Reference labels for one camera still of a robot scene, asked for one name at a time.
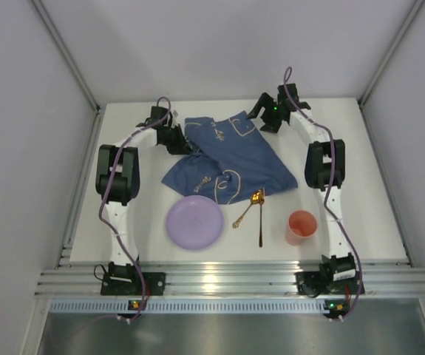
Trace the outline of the blue cloth placemat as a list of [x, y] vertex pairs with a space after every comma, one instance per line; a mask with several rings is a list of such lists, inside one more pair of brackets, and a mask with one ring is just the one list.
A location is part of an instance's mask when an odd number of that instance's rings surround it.
[[260, 189], [275, 195], [298, 187], [244, 111], [222, 121], [186, 118], [184, 135], [192, 153], [179, 159], [162, 179], [182, 196], [200, 195], [228, 205], [247, 200]]

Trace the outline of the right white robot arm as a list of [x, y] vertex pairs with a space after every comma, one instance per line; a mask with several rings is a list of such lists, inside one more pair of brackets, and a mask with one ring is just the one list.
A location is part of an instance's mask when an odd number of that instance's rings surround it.
[[320, 294], [357, 294], [360, 292], [359, 257], [343, 225], [341, 188], [346, 176], [345, 143], [312, 118], [310, 105], [299, 100], [295, 84], [278, 86], [273, 98], [260, 95], [249, 119], [260, 117], [263, 132], [277, 133], [282, 123], [289, 124], [307, 145], [305, 183], [323, 203], [322, 224], [327, 230], [329, 251], [322, 255], [317, 272], [306, 271], [298, 277], [299, 293], [309, 297]]

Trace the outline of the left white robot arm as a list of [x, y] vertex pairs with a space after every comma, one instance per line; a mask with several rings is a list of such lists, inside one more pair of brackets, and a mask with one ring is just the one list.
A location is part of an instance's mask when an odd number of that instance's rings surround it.
[[140, 191], [140, 153], [158, 145], [170, 155], [187, 155], [186, 143], [177, 114], [158, 104], [150, 116], [134, 131], [115, 144], [103, 144], [98, 150], [95, 190], [101, 196], [98, 216], [112, 237], [110, 262], [103, 267], [102, 286], [119, 292], [140, 291], [143, 278], [139, 271], [134, 227], [129, 219], [131, 202]]

